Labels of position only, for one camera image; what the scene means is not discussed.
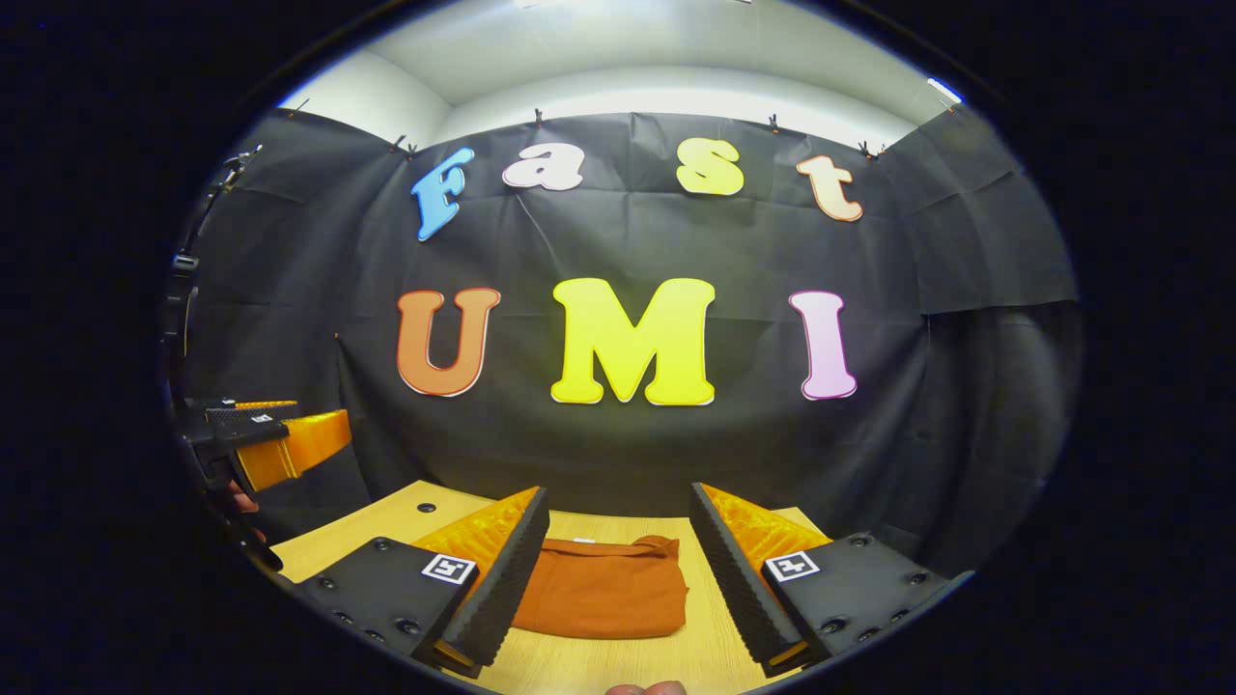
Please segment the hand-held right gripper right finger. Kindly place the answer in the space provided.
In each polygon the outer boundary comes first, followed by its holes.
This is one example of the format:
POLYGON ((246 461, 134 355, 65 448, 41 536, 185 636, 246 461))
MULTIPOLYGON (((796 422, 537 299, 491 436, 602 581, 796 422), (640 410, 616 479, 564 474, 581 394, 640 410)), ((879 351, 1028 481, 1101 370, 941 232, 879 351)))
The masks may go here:
POLYGON ((688 519, 765 676, 864 650, 912 625, 974 575, 936 573, 870 532, 831 540, 706 484, 692 485, 688 519))

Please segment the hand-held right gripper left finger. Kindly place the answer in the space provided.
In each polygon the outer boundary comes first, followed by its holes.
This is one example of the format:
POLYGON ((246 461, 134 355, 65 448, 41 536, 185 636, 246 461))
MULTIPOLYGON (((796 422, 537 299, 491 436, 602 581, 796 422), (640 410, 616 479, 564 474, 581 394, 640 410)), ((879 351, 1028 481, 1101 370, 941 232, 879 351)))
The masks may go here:
POLYGON ((540 486, 415 542, 375 535, 293 582, 344 629, 405 662, 476 678, 494 664, 550 524, 540 486))

